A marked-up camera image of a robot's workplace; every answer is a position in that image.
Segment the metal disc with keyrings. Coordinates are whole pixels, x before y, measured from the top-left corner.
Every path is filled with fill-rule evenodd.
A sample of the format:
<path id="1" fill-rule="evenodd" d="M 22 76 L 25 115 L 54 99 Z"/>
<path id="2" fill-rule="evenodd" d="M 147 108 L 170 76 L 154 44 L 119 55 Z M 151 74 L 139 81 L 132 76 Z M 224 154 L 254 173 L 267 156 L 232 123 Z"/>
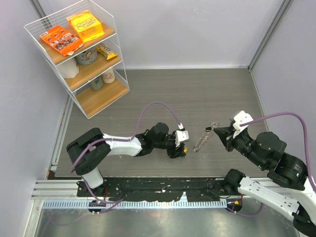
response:
<path id="1" fill-rule="evenodd" d="M 220 126 L 219 122 L 213 122 L 205 128 L 203 135 L 199 138 L 197 143 L 194 145 L 194 152 L 198 152 L 209 140 L 211 136 L 215 134 L 214 129 Z"/>

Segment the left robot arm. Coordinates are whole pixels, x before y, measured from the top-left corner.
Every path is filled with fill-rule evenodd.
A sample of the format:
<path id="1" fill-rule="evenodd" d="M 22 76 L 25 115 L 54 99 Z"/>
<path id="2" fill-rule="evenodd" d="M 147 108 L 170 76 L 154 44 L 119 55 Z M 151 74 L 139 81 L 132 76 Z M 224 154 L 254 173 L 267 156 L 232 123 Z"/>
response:
<path id="1" fill-rule="evenodd" d="M 154 149 L 167 152 L 169 158 L 184 157 L 187 152 L 185 142 L 189 139 L 188 131 L 182 124 L 169 133 L 169 127 L 162 122 L 151 129 L 131 137 L 119 137 L 102 133 L 99 128 L 92 128 L 67 147 L 68 156 L 73 164 L 71 172 L 83 179 L 87 191 L 98 197 L 105 192 L 106 185 L 98 165 L 105 157 L 127 155 L 143 157 Z"/>

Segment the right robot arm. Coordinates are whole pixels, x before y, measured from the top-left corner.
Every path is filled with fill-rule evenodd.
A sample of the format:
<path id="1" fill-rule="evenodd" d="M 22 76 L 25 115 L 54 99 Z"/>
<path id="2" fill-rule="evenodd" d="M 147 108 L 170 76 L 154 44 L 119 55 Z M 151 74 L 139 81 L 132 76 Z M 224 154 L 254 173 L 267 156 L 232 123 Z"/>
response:
<path id="1" fill-rule="evenodd" d="M 214 129 L 228 152 L 238 151 L 290 196 L 283 196 L 252 178 L 230 169 L 224 178 L 223 188 L 228 194 L 250 196 L 281 213 L 290 220 L 296 230 L 308 237 L 316 235 L 316 194 L 308 179 L 305 163 L 285 152 L 286 143 L 272 132 L 262 132 L 252 139 L 248 130 L 235 136 L 231 127 Z"/>

